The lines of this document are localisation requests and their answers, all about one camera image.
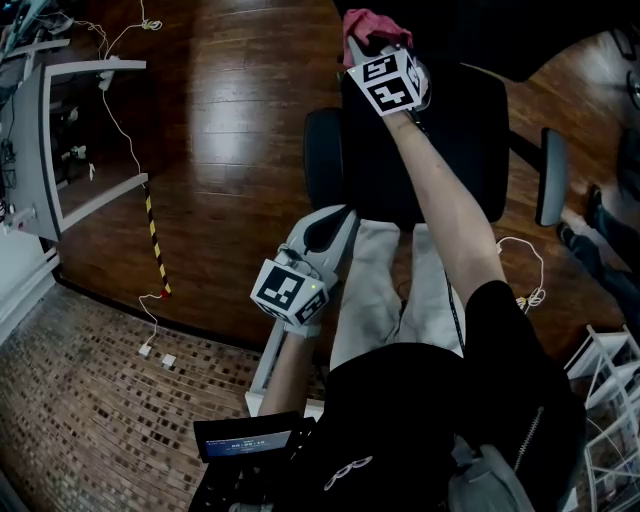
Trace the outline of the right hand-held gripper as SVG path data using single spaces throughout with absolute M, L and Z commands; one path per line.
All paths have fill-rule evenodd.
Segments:
M 389 44 L 368 60 L 358 40 L 347 37 L 350 61 L 347 75 L 380 116 L 419 109 L 430 88 L 426 68 L 401 44 Z

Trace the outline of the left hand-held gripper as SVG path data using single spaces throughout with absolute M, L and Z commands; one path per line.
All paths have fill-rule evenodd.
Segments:
M 327 206 L 301 218 L 287 245 L 281 244 L 275 258 L 264 261 L 252 301 L 286 326 L 316 326 L 358 222 L 347 205 Z

